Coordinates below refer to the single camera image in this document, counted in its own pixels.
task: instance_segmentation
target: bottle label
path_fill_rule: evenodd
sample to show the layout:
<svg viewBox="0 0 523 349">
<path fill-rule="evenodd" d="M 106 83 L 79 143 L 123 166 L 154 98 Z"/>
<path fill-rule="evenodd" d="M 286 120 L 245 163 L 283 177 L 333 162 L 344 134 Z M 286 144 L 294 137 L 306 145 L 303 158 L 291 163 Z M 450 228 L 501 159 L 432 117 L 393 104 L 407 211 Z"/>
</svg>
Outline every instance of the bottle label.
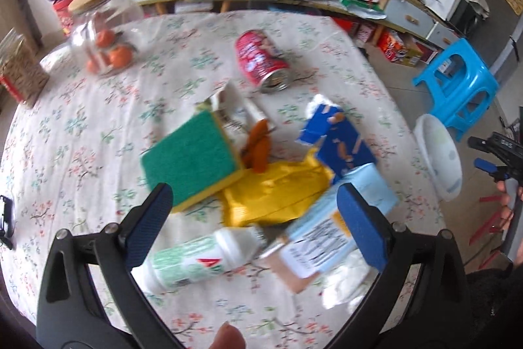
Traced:
<svg viewBox="0 0 523 349">
<path fill-rule="evenodd" d="M 297 277 L 308 278 L 323 270 L 354 242 L 338 216 L 338 212 L 334 213 L 281 250 L 281 260 Z"/>
<path fill-rule="evenodd" d="M 197 238 L 157 252 L 152 266 L 158 279 L 169 289 L 231 270 L 214 236 Z"/>
</svg>

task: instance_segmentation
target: blue gripper pad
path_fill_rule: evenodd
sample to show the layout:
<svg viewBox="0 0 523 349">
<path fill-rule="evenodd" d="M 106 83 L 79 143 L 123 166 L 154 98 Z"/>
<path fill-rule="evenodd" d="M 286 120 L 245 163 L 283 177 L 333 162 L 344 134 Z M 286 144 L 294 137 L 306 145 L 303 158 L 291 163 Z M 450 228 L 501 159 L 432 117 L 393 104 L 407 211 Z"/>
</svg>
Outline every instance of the blue gripper pad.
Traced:
<svg viewBox="0 0 523 349">
<path fill-rule="evenodd" d="M 131 209 L 121 223 L 120 243 L 128 271 L 140 266 L 173 208 L 173 190 L 159 183 L 141 206 Z"/>
<path fill-rule="evenodd" d="M 498 167 L 495 164 L 487 162 L 487 160 L 483 160 L 482 158 L 474 160 L 474 167 L 487 172 L 488 174 L 496 173 L 498 171 Z"/>
<path fill-rule="evenodd" d="M 369 206 L 351 183 L 339 187 L 336 201 L 365 262 L 383 272 L 392 238 L 389 221 L 376 207 Z"/>
</svg>

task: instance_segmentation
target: tablecloth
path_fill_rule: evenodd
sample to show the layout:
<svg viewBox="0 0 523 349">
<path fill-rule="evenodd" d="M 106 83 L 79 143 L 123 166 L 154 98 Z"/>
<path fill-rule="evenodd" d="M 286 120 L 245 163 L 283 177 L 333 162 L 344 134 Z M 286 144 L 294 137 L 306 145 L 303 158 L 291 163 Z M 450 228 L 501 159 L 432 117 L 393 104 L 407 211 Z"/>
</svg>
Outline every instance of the tablecloth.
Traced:
<svg viewBox="0 0 523 349">
<path fill-rule="evenodd" d="M 262 28 L 295 72 L 288 89 L 263 95 L 239 70 L 234 42 Z M 400 199 L 390 214 L 413 231 L 444 226 L 437 198 L 412 133 L 373 68 L 328 17 L 231 12 L 168 15 L 136 25 L 140 58 L 121 74 L 88 75 L 68 48 L 42 64 L 51 78 L 32 110 L 19 107 L 5 143 L 0 192 L 14 199 L 15 249 L 0 249 L 15 306 L 36 321 L 38 292 L 55 233 L 99 231 L 121 221 L 148 195 L 140 155 L 194 113 L 194 104 L 232 79 L 275 122 L 272 159 L 299 160 L 295 139 L 305 105 L 315 94 L 339 103 L 378 158 Z M 211 198 L 169 220 L 166 235 L 182 242 L 221 223 Z M 93 277 L 112 323 L 126 329 L 97 267 Z M 398 321 L 413 286 L 407 280 L 389 325 Z M 187 347 L 205 348 L 224 321 L 237 326 L 249 348 L 323 347 L 348 319 L 343 306 L 325 310 L 321 280 L 290 294 L 270 270 L 245 265 L 204 283 L 148 297 Z"/>
</svg>

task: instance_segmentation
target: orange drawer handle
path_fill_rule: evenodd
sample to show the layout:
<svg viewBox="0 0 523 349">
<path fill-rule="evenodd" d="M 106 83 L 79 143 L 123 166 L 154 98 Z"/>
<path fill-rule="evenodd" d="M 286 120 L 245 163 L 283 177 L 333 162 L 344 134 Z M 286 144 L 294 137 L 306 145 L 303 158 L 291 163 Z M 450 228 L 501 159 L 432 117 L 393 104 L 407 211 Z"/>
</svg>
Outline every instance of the orange drawer handle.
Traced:
<svg viewBox="0 0 523 349">
<path fill-rule="evenodd" d="M 412 23 L 412 24 L 416 24 L 419 25 L 419 20 L 415 19 L 413 16 L 411 15 L 406 15 L 405 16 L 405 19 L 409 22 L 409 23 Z"/>
</svg>

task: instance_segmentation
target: soda can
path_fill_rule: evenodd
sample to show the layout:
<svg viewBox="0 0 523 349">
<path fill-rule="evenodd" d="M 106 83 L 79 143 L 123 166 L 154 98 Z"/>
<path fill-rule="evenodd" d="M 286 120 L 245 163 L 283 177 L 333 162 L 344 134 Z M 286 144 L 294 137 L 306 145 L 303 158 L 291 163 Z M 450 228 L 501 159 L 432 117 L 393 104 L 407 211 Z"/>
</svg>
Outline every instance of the soda can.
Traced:
<svg viewBox="0 0 523 349">
<path fill-rule="evenodd" d="M 249 30 L 236 41 L 241 71 L 262 93 L 281 91 L 292 81 L 289 64 L 263 30 Z"/>
</svg>

